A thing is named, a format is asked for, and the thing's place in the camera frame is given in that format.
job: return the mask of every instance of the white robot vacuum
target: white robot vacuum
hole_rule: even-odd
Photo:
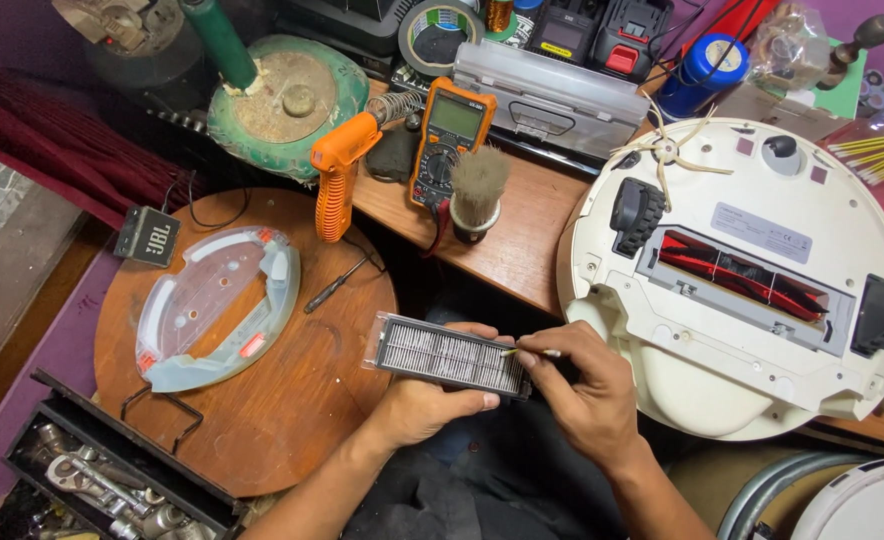
[[[760,439],[884,397],[884,213],[783,129],[688,120],[616,149],[556,276],[566,319],[631,362],[639,410],[678,430]]]

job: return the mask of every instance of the dusting brush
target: dusting brush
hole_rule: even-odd
[[[462,153],[451,170],[451,213],[455,237],[466,244],[485,238],[499,219],[499,197],[506,191],[510,162],[492,146]]]

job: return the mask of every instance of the orange multimeter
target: orange multimeter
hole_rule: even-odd
[[[485,141],[496,114],[496,96],[457,87],[448,77],[432,81],[422,116],[422,141],[416,153],[408,196],[432,208],[452,197],[452,167],[463,152]]]

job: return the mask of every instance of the brush bristles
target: brush bristles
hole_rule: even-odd
[[[462,153],[451,170],[452,213],[469,227],[482,227],[492,219],[506,190],[510,165],[508,156],[492,146]]]

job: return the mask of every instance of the man's left hand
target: man's left hand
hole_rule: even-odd
[[[496,328],[479,323],[449,323],[446,327],[481,338],[514,343],[511,336],[499,336]],[[499,406],[499,394],[482,390],[446,392],[437,382],[396,375],[385,395],[363,425],[376,440],[395,451],[434,436],[449,422]]]

